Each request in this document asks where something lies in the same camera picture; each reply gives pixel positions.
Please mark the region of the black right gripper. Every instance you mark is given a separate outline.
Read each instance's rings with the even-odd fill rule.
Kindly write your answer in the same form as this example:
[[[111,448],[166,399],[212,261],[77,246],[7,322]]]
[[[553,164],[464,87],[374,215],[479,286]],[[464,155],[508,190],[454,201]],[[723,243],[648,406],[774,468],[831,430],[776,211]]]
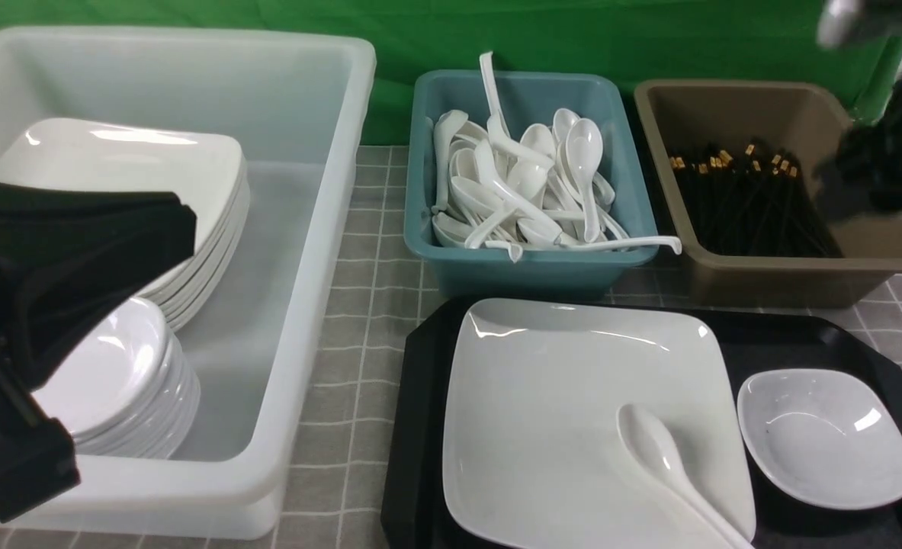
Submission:
[[[828,223],[902,212],[902,76],[877,122],[848,129],[813,175],[814,207]]]

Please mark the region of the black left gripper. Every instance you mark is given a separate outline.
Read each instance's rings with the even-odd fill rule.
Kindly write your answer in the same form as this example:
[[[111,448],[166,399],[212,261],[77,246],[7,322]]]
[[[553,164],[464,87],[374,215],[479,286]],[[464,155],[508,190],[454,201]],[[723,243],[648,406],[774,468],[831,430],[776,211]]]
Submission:
[[[109,313],[195,251],[168,191],[0,183],[0,522],[78,486],[73,438],[32,393]]]

